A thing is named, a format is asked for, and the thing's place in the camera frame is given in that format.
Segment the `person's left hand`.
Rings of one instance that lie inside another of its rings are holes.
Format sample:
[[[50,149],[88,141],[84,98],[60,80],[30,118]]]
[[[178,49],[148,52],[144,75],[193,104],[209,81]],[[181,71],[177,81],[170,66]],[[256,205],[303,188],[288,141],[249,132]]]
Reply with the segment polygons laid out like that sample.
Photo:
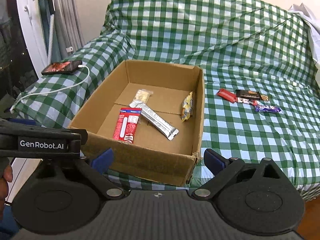
[[[3,177],[0,180],[0,218],[3,219],[3,212],[5,206],[5,199],[8,196],[9,188],[8,183],[13,179],[12,167],[8,165],[3,172]]]

